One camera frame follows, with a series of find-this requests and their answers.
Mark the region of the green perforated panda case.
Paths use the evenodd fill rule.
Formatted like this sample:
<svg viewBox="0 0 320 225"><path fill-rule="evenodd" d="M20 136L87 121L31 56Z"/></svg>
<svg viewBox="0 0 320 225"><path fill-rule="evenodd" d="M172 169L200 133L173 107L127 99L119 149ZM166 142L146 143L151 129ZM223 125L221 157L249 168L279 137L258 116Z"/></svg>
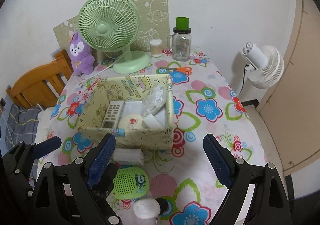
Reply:
<svg viewBox="0 0 320 225"><path fill-rule="evenodd" d="M121 168L113 180L111 195L118 200L131 200L147 194L150 181L146 172L136 166Z"/></svg>

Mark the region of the white charger adapter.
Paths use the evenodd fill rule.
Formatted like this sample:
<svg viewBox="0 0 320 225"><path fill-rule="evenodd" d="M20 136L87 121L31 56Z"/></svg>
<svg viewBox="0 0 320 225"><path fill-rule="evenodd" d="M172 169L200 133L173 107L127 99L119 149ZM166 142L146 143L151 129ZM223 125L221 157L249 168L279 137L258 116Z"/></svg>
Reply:
<svg viewBox="0 0 320 225"><path fill-rule="evenodd" d="M115 149L112 159L125 165L144 165L144 155L140 149Z"/></svg>

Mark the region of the white oval earbuds case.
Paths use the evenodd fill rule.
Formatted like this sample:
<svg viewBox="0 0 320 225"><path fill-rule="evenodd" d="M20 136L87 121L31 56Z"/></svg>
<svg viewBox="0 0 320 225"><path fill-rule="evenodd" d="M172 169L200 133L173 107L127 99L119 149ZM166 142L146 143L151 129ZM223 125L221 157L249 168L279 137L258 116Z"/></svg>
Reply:
<svg viewBox="0 0 320 225"><path fill-rule="evenodd" d="M161 207L159 203L152 198L138 200L133 205L133 213L139 219L146 220L156 218L160 215Z"/></svg>

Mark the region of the white remote control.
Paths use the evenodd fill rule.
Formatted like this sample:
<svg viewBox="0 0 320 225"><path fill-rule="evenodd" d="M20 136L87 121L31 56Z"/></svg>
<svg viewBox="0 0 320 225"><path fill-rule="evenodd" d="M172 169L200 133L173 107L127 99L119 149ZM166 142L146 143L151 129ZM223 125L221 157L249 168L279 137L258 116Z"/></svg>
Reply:
<svg viewBox="0 0 320 225"><path fill-rule="evenodd" d="M115 129L120 121L125 102L123 100L111 101L108 105L101 128Z"/></svg>

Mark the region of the round cartoon pocket mirror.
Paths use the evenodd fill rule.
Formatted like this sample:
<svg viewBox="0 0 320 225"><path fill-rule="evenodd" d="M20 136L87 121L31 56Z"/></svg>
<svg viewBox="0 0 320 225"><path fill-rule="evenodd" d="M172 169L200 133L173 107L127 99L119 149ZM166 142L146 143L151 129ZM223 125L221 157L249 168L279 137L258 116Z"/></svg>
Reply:
<svg viewBox="0 0 320 225"><path fill-rule="evenodd" d="M143 117L139 114L128 114L121 118L117 126L118 129L143 129Z"/></svg>

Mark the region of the clear box of floss picks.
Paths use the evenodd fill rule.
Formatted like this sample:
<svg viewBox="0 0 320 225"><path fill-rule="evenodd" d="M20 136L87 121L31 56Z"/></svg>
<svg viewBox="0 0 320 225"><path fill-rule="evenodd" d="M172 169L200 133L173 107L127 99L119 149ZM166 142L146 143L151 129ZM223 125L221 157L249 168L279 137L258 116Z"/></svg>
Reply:
<svg viewBox="0 0 320 225"><path fill-rule="evenodd" d="M164 84L153 85L149 94L142 101L142 116L155 115L167 100L167 88Z"/></svg>

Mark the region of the small white charger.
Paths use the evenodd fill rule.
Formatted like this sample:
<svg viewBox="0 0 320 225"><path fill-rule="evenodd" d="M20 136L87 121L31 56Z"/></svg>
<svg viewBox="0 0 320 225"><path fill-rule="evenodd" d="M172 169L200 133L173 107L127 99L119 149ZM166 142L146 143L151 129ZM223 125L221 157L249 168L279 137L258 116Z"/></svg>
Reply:
<svg viewBox="0 0 320 225"><path fill-rule="evenodd" d="M149 129L163 129L161 123L152 114L143 118L143 125Z"/></svg>

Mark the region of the plaid blue bedding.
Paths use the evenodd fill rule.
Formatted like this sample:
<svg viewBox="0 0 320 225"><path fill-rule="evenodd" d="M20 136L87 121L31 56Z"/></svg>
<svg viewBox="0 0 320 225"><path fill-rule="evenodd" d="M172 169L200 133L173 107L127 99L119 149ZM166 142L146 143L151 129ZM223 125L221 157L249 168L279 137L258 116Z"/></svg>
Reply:
<svg viewBox="0 0 320 225"><path fill-rule="evenodd" d="M20 141L35 142L38 114L37 107L25 109L13 103L10 98L1 99L1 155L4 156Z"/></svg>

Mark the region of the wooden chair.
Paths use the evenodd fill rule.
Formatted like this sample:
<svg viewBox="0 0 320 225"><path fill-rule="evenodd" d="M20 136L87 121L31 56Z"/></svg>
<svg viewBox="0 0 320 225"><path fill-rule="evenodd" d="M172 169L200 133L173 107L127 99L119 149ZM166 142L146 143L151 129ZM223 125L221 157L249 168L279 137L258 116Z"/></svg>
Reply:
<svg viewBox="0 0 320 225"><path fill-rule="evenodd" d="M54 58L52 62L22 75L12 87L7 87L7 95L16 105L26 109L36 105L55 106L66 85L63 79L69 80L73 69L65 49L59 50Z"/></svg>

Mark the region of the yellow cartoon storage box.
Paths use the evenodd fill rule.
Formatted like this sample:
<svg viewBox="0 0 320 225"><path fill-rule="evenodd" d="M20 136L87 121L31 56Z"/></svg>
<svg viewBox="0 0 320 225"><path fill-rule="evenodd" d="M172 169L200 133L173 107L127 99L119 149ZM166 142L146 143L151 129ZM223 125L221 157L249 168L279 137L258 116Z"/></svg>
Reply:
<svg viewBox="0 0 320 225"><path fill-rule="evenodd" d="M167 124L163 129L106 129L101 128L108 105L114 100L142 101L153 85L164 84L167 88L165 116ZM171 149L174 133L174 109L172 81L167 74L129 75L109 77L97 81L93 92L86 102L80 116L78 131L95 142L102 140L105 134L116 137L116 147L146 150Z"/></svg>

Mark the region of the beige door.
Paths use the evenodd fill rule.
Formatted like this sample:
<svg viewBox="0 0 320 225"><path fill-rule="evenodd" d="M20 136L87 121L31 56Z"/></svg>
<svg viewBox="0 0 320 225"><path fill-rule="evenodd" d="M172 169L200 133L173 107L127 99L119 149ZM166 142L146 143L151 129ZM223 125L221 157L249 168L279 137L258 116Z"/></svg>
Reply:
<svg viewBox="0 0 320 225"><path fill-rule="evenodd" d="M259 113L288 176L319 159L319 9L313 0L296 0L284 61L285 72Z"/></svg>

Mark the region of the white standing fan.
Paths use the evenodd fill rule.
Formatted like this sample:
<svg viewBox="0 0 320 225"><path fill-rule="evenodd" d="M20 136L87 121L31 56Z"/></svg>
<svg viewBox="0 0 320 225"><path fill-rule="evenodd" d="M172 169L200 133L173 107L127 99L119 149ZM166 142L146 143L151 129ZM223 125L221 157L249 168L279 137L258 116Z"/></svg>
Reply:
<svg viewBox="0 0 320 225"><path fill-rule="evenodd" d="M259 101L280 81L285 69L283 56L274 46L258 47L254 42L247 42L240 54L246 60L245 84L240 90L240 98L242 101Z"/></svg>

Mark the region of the green desk fan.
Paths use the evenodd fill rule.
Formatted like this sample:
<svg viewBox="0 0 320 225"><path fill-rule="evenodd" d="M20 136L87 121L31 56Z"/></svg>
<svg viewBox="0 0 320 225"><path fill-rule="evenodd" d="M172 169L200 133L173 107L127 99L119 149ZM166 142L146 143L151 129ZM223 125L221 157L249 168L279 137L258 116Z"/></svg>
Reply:
<svg viewBox="0 0 320 225"><path fill-rule="evenodd" d="M93 49L122 55L112 65L118 74L131 74L146 68L150 55L131 50L139 30L139 14L131 0L88 0L78 15L78 30Z"/></svg>

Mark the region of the glass mason jar mug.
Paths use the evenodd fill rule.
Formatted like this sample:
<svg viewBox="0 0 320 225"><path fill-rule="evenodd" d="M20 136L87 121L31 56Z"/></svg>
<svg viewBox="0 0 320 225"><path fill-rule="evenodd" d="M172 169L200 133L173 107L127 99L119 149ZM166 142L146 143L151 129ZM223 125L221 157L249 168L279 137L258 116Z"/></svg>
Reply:
<svg viewBox="0 0 320 225"><path fill-rule="evenodd" d="M173 29L173 34L167 37L168 49L172 51L172 57L176 61L188 61L191 50L191 29Z"/></svg>

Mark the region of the orange handled scissors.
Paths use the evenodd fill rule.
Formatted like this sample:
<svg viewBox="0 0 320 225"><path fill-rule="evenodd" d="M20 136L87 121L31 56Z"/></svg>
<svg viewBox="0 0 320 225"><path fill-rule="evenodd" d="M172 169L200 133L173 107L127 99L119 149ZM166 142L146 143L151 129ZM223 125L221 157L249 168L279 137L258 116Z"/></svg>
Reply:
<svg viewBox="0 0 320 225"><path fill-rule="evenodd" d="M185 75L191 75L192 74L192 68L191 67L178 67L178 68L174 68L174 67L160 67L160 69L168 69L168 70L173 70L176 72L180 72L183 73Z"/></svg>

